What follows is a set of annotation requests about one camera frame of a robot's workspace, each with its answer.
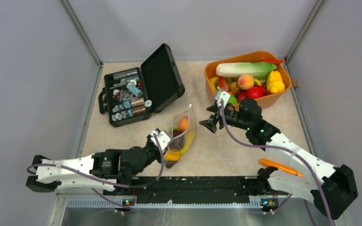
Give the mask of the dark purple fruit toy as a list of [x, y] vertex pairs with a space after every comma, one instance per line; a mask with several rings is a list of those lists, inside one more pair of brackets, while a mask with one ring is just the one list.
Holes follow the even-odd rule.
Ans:
[[185, 132], [181, 132], [181, 131], [177, 131], [174, 130], [173, 131], [173, 139], [172, 142], [169, 145], [170, 149], [173, 150], [181, 150], [184, 146], [184, 136], [185, 136]]

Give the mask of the yellow bell pepper toy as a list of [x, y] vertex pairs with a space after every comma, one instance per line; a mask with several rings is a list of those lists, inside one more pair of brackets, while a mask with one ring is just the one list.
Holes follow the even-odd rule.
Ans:
[[179, 161], [181, 159], [181, 153], [180, 151], [169, 150], [164, 155], [164, 159], [166, 161]]

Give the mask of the clear dotted zip bag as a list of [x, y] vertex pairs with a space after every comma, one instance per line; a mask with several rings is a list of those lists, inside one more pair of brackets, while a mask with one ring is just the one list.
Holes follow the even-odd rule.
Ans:
[[170, 135], [172, 140], [164, 155], [165, 167], [170, 169], [177, 164], [183, 155], [190, 149], [196, 136], [196, 117], [193, 104], [173, 116]]

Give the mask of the yellow banana toy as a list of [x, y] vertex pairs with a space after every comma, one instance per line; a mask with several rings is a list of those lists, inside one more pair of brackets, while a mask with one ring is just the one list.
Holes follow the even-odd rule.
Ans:
[[184, 155], [190, 148], [194, 138], [195, 138], [196, 132], [189, 132], [185, 136], [185, 143], [183, 148], [180, 150], [181, 155]]

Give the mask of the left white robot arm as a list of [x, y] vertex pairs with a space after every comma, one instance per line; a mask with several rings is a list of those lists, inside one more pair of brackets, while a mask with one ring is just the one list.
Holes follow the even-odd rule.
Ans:
[[154, 129], [147, 136], [144, 147], [107, 149], [104, 152], [68, 160], [51, 160], [36, 155], [26, 169], [30, 176], [25, 185], [39, 193], [69, 188], [91, 188], [128, 194], [134, 188], [149, 185], [148, 182], [137, 184], [135, 176], [154, 161], [163, 165], [164, 154], [172, 140], [171, 134]]

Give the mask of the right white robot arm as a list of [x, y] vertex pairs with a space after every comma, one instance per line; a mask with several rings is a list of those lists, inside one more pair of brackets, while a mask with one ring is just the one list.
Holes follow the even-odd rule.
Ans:
[[358, 197], [353, 170], [345, 164], [338, 167], [328, 163], [296, 145], [262, 117], [262, 108], [254, 99], [243, 99], [238, 110], [231, 106], [229, 99], [229, 93], [217, 91], [214, 104], [207, 108], [212, 115], [199, 124], [212, 133], [226, 129], [235, 142], [261, 148], [300, 173], [296, 176], [276, 167], [266, 167], [266, 175], [257, 181], [259, 191], [263, 194], [273, 190], [286, 192], [313, 203], [329, 222], [339, 219]]

